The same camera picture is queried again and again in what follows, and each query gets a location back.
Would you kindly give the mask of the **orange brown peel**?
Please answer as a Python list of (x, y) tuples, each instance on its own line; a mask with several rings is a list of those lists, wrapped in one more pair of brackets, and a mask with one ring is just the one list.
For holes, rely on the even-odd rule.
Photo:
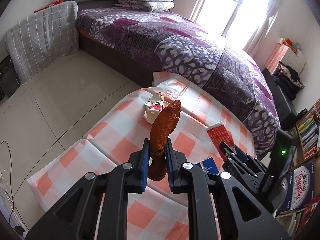
[(149, 166), (148, 178), (153, 181), (162, 180), (167, 173), (165, 144), (179, 122), (180, 112), (181, 102), (175, 100), (159, 113), (152, 125), (149, 149), (152, 163)]

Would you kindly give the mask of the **red crushed milk carton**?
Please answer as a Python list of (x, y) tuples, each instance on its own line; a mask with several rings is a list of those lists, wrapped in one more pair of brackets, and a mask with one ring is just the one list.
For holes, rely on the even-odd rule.
[(235, 144), (231, 133), (227, 131), (223, 122), (218, 122), (208, 127), (206, 132), (214, 146), (217, 148), (218, 153), (223, 161), (226, 161), (229, 155), (223, 153), (223, 151), (220, 149), (220, 144), (224, 142), (231, 150), (234, 150)]

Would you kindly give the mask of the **blue biscuit box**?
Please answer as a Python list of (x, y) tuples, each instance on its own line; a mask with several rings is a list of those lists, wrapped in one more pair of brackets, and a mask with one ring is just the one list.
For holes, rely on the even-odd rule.
[(215, 164), (215, 161), (212, 157), (207, 158), (199, 163), (196, 163), (196, 166), (202, 168), (204, 172), (208, 174), (217, 175), (219, 174), (219, 170)]

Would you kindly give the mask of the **crushed red white paper cup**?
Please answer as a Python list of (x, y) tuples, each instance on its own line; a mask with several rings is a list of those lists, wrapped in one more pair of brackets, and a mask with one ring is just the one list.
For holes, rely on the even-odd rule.
[(144, 119), (149, 123), (153, 124), (159, 113), (169, 105), (165, 101), (164, 94), (158, 92), (149, 97), (149, 100), (145, 102), (145, 113)]

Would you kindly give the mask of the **upper Ganten water carton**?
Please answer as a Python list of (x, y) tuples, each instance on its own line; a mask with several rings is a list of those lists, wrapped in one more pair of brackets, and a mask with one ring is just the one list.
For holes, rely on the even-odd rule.
[(284, 180), (286, 197), (277, 209), (276, 215), (299, 210), (315, 197), (315, 163), (310, 159), (307, 163), (287, 173)]

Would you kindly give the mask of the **orange white checkered tablecloth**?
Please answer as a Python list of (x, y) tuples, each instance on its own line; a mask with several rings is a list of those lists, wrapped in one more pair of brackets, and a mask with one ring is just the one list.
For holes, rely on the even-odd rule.
[[(255, 156), (251, 133), (200, 87), (177, 74), (156, 74), (155, 87), (125, 96), (68, 151), (28, 179), (46, 215), (27, 239), (218, 239), (217, 200), (212, 192), (235, 179), (196, 166), (223, 159), (206, 129), (223, 122), (244, 153)], [(180, 119), (169, 135), (174, 187), (168, 174), (148, 178), (141, 191), (140, 155), (153, 124), (145, 102), (162, 92), (181, 102)]]

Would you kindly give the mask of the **wooden bookshelf with books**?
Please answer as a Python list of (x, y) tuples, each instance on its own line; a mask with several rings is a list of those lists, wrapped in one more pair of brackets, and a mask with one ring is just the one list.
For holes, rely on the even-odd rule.
[(319, 99), (288, 133), (297, 141), (291, 170), (319, 157)]

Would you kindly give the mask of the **black storage bench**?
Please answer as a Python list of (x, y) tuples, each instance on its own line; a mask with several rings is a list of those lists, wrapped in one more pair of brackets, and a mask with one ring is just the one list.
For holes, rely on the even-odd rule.
[(276, 111), (279, 116), (281, 129), (288, 131), (295, 123), (297, 118), (296, 110), (289, 100), (285, 92), (279, 87), (273, 76), (270, 74), (268, 69), (264, 68), (262, 74), (266, 80), (266, 83), (272, 93)]

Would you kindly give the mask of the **pile of folded clothes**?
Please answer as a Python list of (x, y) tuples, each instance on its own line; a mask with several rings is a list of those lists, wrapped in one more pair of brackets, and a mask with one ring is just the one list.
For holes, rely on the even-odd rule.
[(285, 92), (290, 101), (295, 100), (298, 92), (304, 89), (298, 73), (290, 66), (278, 62), (273, 74), (275, 83)]

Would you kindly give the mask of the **bed with purple blanket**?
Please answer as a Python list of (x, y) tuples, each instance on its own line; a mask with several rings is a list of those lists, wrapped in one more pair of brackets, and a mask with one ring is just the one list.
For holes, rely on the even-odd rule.
[(106, 7), (80, 10), (80, 48), (140, 86), (154, 72), (178, 74), (216, 98), (251, 132), (262, 158), (280, 121), (256, 62), (221, 36), (172, 12)]

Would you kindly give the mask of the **pink checkered storage box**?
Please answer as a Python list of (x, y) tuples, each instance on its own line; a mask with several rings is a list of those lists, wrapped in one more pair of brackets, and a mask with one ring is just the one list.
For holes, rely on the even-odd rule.
[(289, 46), (277, 43), (272, 53), (265, 62), (265, 68), (273, 74), (278, 68), (278, 63), (283, 63), (295, 70), (298, 75), (306, 65), (306, 59), (300, 50), (295, 53)]

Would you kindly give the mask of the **window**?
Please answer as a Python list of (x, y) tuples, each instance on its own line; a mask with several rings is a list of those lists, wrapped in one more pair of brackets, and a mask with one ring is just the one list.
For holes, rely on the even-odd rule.
[(192, 20), (239, 48), (264, 22), (269, 0), (198, 0)]

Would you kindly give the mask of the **black small bin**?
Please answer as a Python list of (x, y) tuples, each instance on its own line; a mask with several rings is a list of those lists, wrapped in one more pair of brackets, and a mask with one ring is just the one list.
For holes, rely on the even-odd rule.
[(21, 83), (9, 55), (3, 59), (0, 67), (1, 90), (10, 98), (19, 89)]

